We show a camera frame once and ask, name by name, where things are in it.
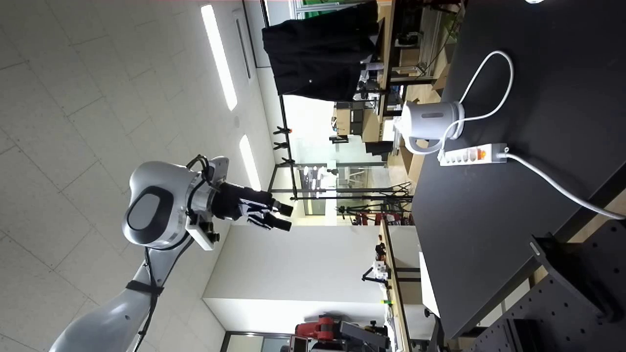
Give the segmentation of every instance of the white cable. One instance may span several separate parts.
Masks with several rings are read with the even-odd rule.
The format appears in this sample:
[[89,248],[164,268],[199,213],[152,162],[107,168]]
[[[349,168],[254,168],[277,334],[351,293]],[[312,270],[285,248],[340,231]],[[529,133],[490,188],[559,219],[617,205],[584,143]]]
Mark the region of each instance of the white cable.
[[461,125],[461,123],[465,123],[465,121],[488,119],[488,117],[494,115],[494,113],[504,105],[504,102],[508,100],[508,94],[510,94],[510,88],[512,88],[512,80],[514,80],[512,60],[510,60],[510,57],[508,57],[506,53],[502,53],[502,51],[490,51],[490,53],[482,59],[482,62],[475,68],[473,76],[469,78],[469,84],[465,86],[465,92],[463,92],[461,98],[459,98],[459,103],[463,103],[463,100],[467,98],[467,94],[469,94],[469,90],[471,90],[477,74],[482,70],[482,66],[488,62],[490,57],[502,57],[502,59],[506,60],[506,64],[508,64],[508,84],[506,84],[506,90],[504,90],[500,102],[498,102],[490,111],[486,111],[486,113],[471,115],[471,117],[459,117],[459,119],[451,121],[451,123],[443,129],[443,135],[441,135],[441,139],[439,139],[439,141],[441,141],[441,147],[437,148],[437,160],[439,160],[441,154],[445,152],[447,133],[449,133],[455,125]]
[[516,154],[510,154],[510,152],[500,152],[498,154],[500,158],[510,158],[510,160],[516,160],[520,162],[522,166],[525,166],[527,170],[531,170],[533,174],[537,174],[539,178],[543,178],[553,190],[557,190],[559,193],[563,193],[565,197],[569,197],[572,203],[584,207],[584,209],[590,209],[602,217],[608,217],[608,219],[623,219],[623,215],[619,213],[612,213],[612,211],[606,211],[606,209],[600,209],[592,203],[586,203],[584,199],[569,193],[565,188],[561,188],[555,180],[551,180],[545,172],[541,172],[539,168],[535,168],[533,164],[525,162],[524,158],[516,156]]

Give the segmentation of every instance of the fluorescent light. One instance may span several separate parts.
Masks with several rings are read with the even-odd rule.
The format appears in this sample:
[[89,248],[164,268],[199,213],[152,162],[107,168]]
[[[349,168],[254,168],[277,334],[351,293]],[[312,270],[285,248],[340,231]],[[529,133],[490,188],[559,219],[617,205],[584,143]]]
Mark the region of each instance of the fluorescent light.
[[236,105],[236,94],[234,94],[234,84],[232,84],[228,60],[222,51],[212,6],[201,6],[201,19],[203,19],[203,27],[209,35],[209,45],[211,45],[212,60],[216,64],[216,74],[218,74],[222,96],[226,100],[228,109],[232,111]]
[[259,180],[257,180],[257,172],[256,172],[256,164],[254,164],[254,156],[252,156],[252,147],[250,147],[250,141],[246,135],[240,137],[238,150],[242,156],[242,166],[246,168],[246,174],[248,174],[250,188],[259,190]]

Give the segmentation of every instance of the power strip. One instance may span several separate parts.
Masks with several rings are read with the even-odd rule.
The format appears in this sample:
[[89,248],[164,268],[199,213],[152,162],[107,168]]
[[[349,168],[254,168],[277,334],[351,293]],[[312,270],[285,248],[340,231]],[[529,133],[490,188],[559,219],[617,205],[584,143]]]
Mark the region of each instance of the power strip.
[[506,152],[504,143],[486,143],[467,148],[445,150],[437,162],[439,166],[467,166],[467,164],[502,164],[506,158],[498,158],[500,152]]

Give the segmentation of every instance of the red object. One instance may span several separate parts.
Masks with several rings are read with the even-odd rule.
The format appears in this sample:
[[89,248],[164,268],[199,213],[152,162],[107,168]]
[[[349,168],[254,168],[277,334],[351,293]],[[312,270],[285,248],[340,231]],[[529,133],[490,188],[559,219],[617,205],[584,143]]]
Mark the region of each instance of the red object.
[[318,321],[314,323],[295,324],[295,338],[312,338],[318,342],[332,342],[336,338],[334,330],[336,330],[334,319],[318,317]]

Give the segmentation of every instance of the black table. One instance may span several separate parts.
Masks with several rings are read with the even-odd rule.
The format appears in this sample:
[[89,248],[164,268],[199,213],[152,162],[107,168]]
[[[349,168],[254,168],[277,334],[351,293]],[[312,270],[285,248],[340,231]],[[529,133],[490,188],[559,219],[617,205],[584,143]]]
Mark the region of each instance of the black table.
[[[467,123],[461,145],[502,141],[576,195],[608,203],[626,182],[623,2],[471,0],[443,100],[457,100],[480,59],[502,49],[516,80],[504,107]],[[490,109],[506,66],[484,66],[465,100],[467,115]],[[527,238],[569,238],[592,215],[529,170],[439,168],[426,156],[412,217],[445,338],[471,328],[535,264]]]

